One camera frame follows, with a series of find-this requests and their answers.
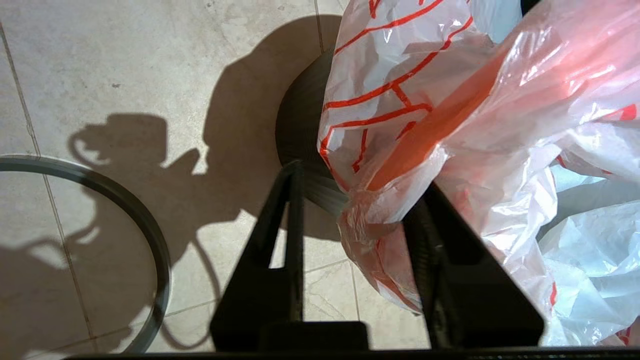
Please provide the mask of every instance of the gray ring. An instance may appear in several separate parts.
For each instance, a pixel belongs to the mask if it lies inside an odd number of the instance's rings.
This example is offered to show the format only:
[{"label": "gray ring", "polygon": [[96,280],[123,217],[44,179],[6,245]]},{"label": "gray ring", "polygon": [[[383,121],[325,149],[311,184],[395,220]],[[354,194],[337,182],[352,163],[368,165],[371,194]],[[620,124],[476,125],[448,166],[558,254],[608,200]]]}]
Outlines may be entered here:
[{"label": "gray ring", "polygon": [[171,262],[169,250],[158,223],[147,207],[129,190],[114,180],[66,161],[37,156],[0,156],[0,171],[33,172],[84,185],[113,201],[136,222],[145,235],[156,264],[156,297],[151,312],[136,338],[124,350],[128,353],[143,353],[156,337],[169,303]]}]

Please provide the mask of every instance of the tile grout line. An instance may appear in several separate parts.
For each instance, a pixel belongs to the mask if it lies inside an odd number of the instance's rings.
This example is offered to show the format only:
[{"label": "tile grout line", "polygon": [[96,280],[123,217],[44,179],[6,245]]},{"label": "tile grout line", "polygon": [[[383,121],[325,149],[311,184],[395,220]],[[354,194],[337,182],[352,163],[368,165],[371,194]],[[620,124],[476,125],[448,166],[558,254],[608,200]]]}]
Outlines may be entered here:
[{"label": "tile grout line", "polygon": [[349,260],[349,259],[342,259],[342,260],[340,260],[340,261],[336,261],[336,262],[334,262],[334,263],[330,263],[330,264],[323,265],[323,266],[320,266],[320,267],[317,267],[317,268],[313,268],[313,269],[311,269],[311,270],[307,270],[307,271],[305,271],[305,274],[309,274],[310,272],[314,272],[314,271],[322,270],[322,269],[324,269],[324,268],[328,268],[329,266],[338,265],[338,264],[341,264],[341,263],[343,263],[343,262],[345,262],[345,261],[348,261],[348,260]]},{"label": "tile grout line", "polygon": [[[173,316],[173,315],[177,315],[177,314],[183,313],[183,312],[188,311],[188,310],[193,310],[193,309],[196,309],[196,308],[198,308],[198,307],[202,307],[202,306],[205,306],[205,305],[212,304],[212,303],[214,303],[214,302],[216,302],[216,299],[214,299],[214,300],[209,300],[209,301],[205,301],[205,302],[202,302],[202,303],[200,303],[200,304],[196,304],[196,305],[192,305],[192,306],[185,307],[184,309],[177,310],[177,311],[174,311],[174,312],[172,312],[172,313],[168,313],[168,314],[166,314],[166,315],[164,316],[164,319],[167,319],[167,318],[169,318],[169,317],[171,317],[171,316]],[[72,347],[72,346],[80,345],[80,344],[85,343],[85,342],[87,342],[87,341],[91,341],[91,342],[92,342],[93,349],[94,349],[94,351],[97,353],[97,352],[98,352],[98,349],[97,349],[97,344],[96,344],[96,341],[95,341],[95,340],[98,340],[98,339],[104,338],[104,337],[106,337],[106,336],[110,336],[110,335],[116,334],[116,333],[118,333],[118,332],[120,332],[120,331],[123,331],[123,330],[127,330],[127,329],[129,329],[130,327],[135,327],[135,326],[143,325],[145,322],[146,322],[146,320],[143,320],[143,321],[140,321],[140,322],[136,322],[136,323],[131,323],[131,324],[129,324],[129,325],[128,325],[128,326],[126,326],[126,327],[121,327],[121,328],[116,329],[116,330],[108,331],[108,332],[105,332],[104,334],[100,334],[100,335],[98,335],[98,336],[94,336],[93,338],[87,338],[87,339],[84,339],[84,340],[75,341],[75,342],[70,343],[70,344],[67,344],[67,345],[63,345],[63,346],[61,346],[61,347],[53,348],[53,349],[47,350],[47,351],[45,351],[45,352],[43,352],[43,353],[41,353],[41,354],[35,354],[34,356],[28,357],[27,359],[31,359],[32,357],[40,356],[40,355],[42,355],[42,354],[46,354],[46,353],[49,353],[49,352],[54,352],[54,351],[64,350],[64,349],[69,348],[69,347]]]},{"label": "tile grout line", "polygon": [[[38,140],[36,139],[35,131],[33,130],[33,123],[31,121],[31,115],[29,114],[29,110],[27,109],[27,102],[24,98],[24,92],[22,92],[22,87],[20,86],[20,81],[18,80],[18,72],[15,69],[15,64],[13,62],[13,57],[11,56],[11,51],[9,49],[9,41],[6,38],[6,34],[4,33],[4,28],[2,22],[0,22],[0,35],[2,36],[2,41],[4,45],[4,51],[6,53],[7,60],[9,62],[9,67],[11,68],[11,73],[13,75],[13,81],[15,82],[16,90],[18,91],[18,98],[20,98],[20,104],[22,105],[22,112],[24,113],[24,119],[27,123],[27,132],[31,137],[31,141],[33,142],[33,147],[38,157],[41,156],[40,147],[38,146]],[[80,308],[83,312],[84,321],[86,323],[87,333],[89,335],[89,339],[94,339],[93,331],[91,329],[91,325],[89,323],[89,317],[86,311],[86,306],[84,305],[84,300],[82,295],[80,294],[80,286],[77,281],[76,272],[74,270],[73,264],[71,262],[71,255],[69,250],[67,249],[67,244],[65,243],[65,233],[62,228],[62,223],[60,222],[60,216],[58,214],[58,209],[56,207],[56,202],[53,199],[53,193],[51,192],[51,185],[49,184],[49,178],[46,175],[42,175],[42,179],[44,180],[45,188],[47,189],[47,195],[49,196],[49,203],[51,204],[51,209],[53,210],[53,216],[56,219],[56,225],[58,226],[58,233],[61,237],[62,247],[65,251],[65,257],[67,258],[67,265],[69,266],[69,271],[71,272],[71,276],[74,281],[74,286],[76,288],[76,295],[78,296],[78,301],[80,303]],[[95,342],[92,342],[93,349],[97,351],[97,346]]]},{"label": "tile grout line", "polygon": [[51,209],[53,210],[53,216],[56,219],[56,225],[58,226],[58,233],[60,234],[60,238],[62,240],[62,247],[65,251],[65,257],[67,258],[67,265],[69,266],[69,272],[71,272],[71,277],[74,280],[74,287],[76,288],[76,295],[78,296],[78,301],[80,303],[80,308],[82,309],[82,313],[83,313],[83,317],[84,317],[84,322],[86,324],[86,330],[89,334],[89,339],[95,339],[95,336],[93,335],[93,330],[91,328],[91,323],[89,322],[89,314],[87,313],[86,310],[86,306],[84,304],[84,299],[82,297],[82,293],[80,292],[80,284],[78,283],[77,280],[77,276],[76,276],[76,270],[74,269],[74,265],[73,262],[71,260],[71,253],[69,252],[69,249],[67,248],[67,243],[65,241],[66,237],[65,237],[65,231],[62,228],[62,222],[60,221],[60,214],[58,214],[58,209],[56,207],[56,201],[53,198],[53,193],[51,191],[51,185],[49,184],[49,179],[46,175],[42,176],[44,178],[44,185],[47,188],[47,194],[49,196],[49,202],[51,203]]},{"label": "tile grout line", "polygon": [[87,343],[89,341],[91,341],[92,343],[94,342],[93,339],[84,339],[84,340],[80,340],[80,341],[74,341],[71,344],[67,344],[67,345],[64,345],[64,346],[61,346],[61,347],[57,347],[57,348],[52,348],[51,350],[47,350],[47,351],[42,352],[40,354],[35,354],[33,356],[25,357],[24,360],[32,359],[34,357],[39,357],[39,356],[42,356],[42,355],[45,355],[45,354],[50,354],[51,352],[55,352],[55,351],[65,350],[66,348],[74,347],[74,346],[77,346],[77,345],[80,345],[80,344],[83,344],[83,343]]},{"label": "tile grout line", "polygon": [[11,56],[11,51],[9,50],[9,41],[7,41],[6,39],[2,22],[0,22],[0,35],[2,35],[4,52],[6,53],[7,60],[9,61],[9,67],[11,68],[11,73],[13,75],[13,82],[15,82],[15,88],[18,91],[18,98],[20,98],[20,104],[22,105],[22,112],[24,113],[24,119],[27,122],[27,132],[29,133],[29,136],[31,137],[31,141],[33,142],[33,147],[35,148],[36,155],[40,157],[40,148],[38,146],[38,140],[36,140],[36,134],[33,131],[33,123],[31,122],[31,115],[29,115],[29,111],[27,110],[27,103],[24,100],[22,87],[20,86],[20,81],[18,80],[18,72],[15,70],[13,57]]},{"label": "tile grout line", "polygon": [[318,0],[314,0],[316,7],[316,24],[318,25],[318,37],[320,38],[320,55],[324,53],[324,44],[322,41],[322,27],[320,26],[320,10],[318,10]]},{"label": "tile grout line", "polygon": [[358,315],[358,321],[360,320],[360,306],[358,305],[358,290],[356,289],[356,275],[353,271],[353,264],[350,263],[349,267],[351,268],[351,281],[353,282],[353,296],[356,300],[356,314]]}]

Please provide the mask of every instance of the white plastic bag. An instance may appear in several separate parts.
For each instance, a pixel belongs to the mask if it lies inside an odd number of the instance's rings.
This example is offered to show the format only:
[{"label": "white plastic bag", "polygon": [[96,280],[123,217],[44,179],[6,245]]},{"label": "white plastic bag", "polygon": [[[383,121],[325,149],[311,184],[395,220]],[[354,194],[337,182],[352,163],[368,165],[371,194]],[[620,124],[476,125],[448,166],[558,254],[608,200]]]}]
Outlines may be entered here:
[{"label": "white plastic bag", "polygon": [[557,215],[540,229],[537,235],[538,241],[546,235],[549,229],[572,215],[640,200],[640,182],[604,178],[604,176],[611,177],[613,175],[604,174],[602,170],[588,164],[583,169],[587,170],[587,173],[593,172],[598,176],[581,175],[568,170],[567,164],[566,161],[562,161],[562,163],[557,162],[550,167],[556,184]]},{"label": "white plastic bag", "polygon": [[572,215],[540,241],[559,345],[596,345],[640,316],[640,200]]},{"label": "white plastic bag", "polygon": [[556,215],[548,165],[564,149],[640,179],[638,15],[635,0],[542,1],[494,46],[465,0],[349,4],[318,150],[349,195],[344,248],[378,291],[419,309],[399,222],[435,179],[551,319],[536,243]]}]

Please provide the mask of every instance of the crumpled plastic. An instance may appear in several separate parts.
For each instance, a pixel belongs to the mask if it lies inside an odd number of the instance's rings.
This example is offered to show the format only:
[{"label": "crumpled plastic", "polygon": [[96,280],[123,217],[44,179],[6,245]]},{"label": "crumpled plastic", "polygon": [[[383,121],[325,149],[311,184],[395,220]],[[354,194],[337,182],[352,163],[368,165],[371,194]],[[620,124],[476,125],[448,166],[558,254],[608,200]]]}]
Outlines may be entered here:
[{"label": "crumpled plastic", "polygon": [[640,316],[640,200],[572,215],[540,241],[558,345],[596,345]]},{"label": "crumpled plastic", "polygon": [[636,318],[630,327],[618,331],[598,344],[603,346],[640,346],[640,317]]},{"label": "crumpled plastic", "polygon": [[491,13],[350,2],[318,151],[349,196],[342,244],[383,296],[419,311],[400,221],[436,181],[557,325],[561,289],[536,242],[557,211],[549,165],[640,181],[640,3],[542,1],[500,45],[474,19]]}]

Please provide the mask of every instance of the tile floor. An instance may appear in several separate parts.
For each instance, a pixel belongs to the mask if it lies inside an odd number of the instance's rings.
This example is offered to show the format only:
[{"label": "tile floor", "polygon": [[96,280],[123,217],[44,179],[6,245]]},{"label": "tile floor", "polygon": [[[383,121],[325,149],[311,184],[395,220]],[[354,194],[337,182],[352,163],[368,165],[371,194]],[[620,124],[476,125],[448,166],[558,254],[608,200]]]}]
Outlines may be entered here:
[{"label": "tile floor", "polygon": [[[112,177],[167,238],[172,293],[150,351],[213,350],[208,321],[280,169],[279,102],[332,44],[346,3],[0,4],[0,154]],[[121,351],[154,293],[135,224],[69,181],[2,173],[0,188],[0,357]],[[331,216],[305,210],[305,318],[365,321],[374,348],[425,347],[422,319],[366,283]]]}]

